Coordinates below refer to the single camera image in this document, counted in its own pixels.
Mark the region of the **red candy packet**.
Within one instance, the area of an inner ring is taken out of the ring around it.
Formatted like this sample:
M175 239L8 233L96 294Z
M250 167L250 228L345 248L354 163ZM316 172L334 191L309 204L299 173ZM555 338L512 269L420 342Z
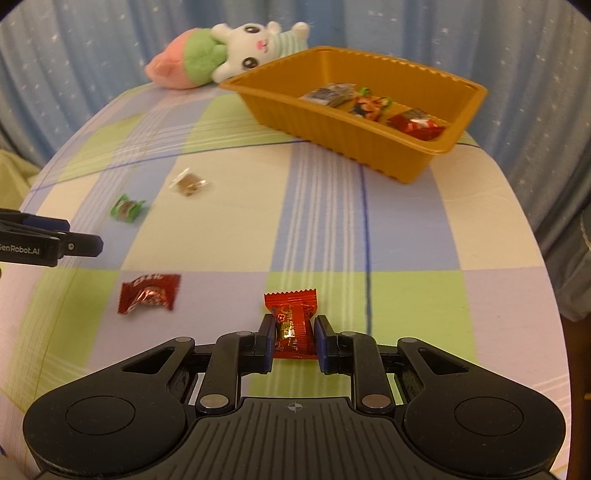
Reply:
M263 301L276 321L273 356L278 359L317 357L311 323L318 310L317 290L266 293Z

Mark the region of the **red snack packet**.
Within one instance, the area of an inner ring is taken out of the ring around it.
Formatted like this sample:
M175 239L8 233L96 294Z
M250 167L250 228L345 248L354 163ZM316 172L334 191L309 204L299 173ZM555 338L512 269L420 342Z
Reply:
M117 313L127 315L140 305L174 309L181 276L144 274L121 285Z
M446 127L420 109L410 109L388 119L387 124L415 139L431 141L437 139Z

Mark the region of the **green black sausage snack packet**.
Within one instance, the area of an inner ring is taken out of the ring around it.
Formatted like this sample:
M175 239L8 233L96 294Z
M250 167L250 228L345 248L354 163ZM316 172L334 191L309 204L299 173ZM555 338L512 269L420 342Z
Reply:
M349 114L377 122L391 104L392 99L390 97L374 95L369 87L363 87L356 92L353 105L349 108Z

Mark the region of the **clear black seaweed snack packet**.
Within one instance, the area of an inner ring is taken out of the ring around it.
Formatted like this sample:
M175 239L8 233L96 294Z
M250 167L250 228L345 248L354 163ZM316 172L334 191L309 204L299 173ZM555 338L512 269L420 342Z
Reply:
M354 84L349 83L326 84L304 94L301 96L301 100L335 108L356 96L354 87Z

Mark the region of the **red snack packet on table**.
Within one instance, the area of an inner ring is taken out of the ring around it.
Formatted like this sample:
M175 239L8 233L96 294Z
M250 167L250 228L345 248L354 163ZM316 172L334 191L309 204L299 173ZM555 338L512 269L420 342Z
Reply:
M127 315L140 305L174 309L181 276L144 274L121 285L117 313Z

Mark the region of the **green wrapped candy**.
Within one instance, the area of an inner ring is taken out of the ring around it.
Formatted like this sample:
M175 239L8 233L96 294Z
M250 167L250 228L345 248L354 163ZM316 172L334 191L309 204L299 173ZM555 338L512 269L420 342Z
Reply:
M117 221L133 223L139 217L144 204L143 200L132 200L128 195L122 194L111 207L110 216Z

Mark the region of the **checked pastel tablecloth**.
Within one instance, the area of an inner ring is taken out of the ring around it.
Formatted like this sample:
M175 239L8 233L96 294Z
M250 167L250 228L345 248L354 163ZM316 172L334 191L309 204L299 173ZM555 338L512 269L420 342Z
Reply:
M169 185L185 168L208 184ZM133 223L110 216L126 194ZM267 292L315 289L337 330L417 337L571 411L561 321L526 216L498 164L462 139L402 184L264 128L214 87L135 88L40 172L27 212L103 239L95 258L1 276L1 444L37 472L22 435L40 395L177 336L252 330ZM174 309L117 313L121 285L181 276Z

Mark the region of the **clear wrapped brown candy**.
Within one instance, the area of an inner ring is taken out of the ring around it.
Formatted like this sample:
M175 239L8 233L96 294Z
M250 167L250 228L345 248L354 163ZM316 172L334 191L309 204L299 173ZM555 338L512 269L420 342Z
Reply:
M169 187L185 197L190 197L207 184L207 179L201 178L189 168L185 168L172 180Z

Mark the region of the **blue star curtain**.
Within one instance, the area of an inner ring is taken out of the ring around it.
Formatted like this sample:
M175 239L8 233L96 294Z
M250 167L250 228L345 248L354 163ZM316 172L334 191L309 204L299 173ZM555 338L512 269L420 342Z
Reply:
M489 95L470 132L507 175L561 313L590 315L590 22L567 1L5 1L1 146L42 166L100 108L145 82L176 35L298 21L311 45L438 67Z

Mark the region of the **orange plastic tray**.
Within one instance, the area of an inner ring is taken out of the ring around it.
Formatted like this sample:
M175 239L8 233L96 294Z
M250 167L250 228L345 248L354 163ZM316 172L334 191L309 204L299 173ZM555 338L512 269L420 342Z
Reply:
M450 152L480 109L484 86L376 53L315 47L221 82L256 121L413 182Z

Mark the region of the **white rabbit carrot plush toy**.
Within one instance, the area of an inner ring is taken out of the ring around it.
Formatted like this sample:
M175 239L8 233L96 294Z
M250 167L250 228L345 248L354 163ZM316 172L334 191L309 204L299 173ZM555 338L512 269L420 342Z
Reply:
M308 48L310 26L297 22L287 31L276 21L221 23L193 28L174 38L144 67L146 77L168 89L186 90L238 76Z

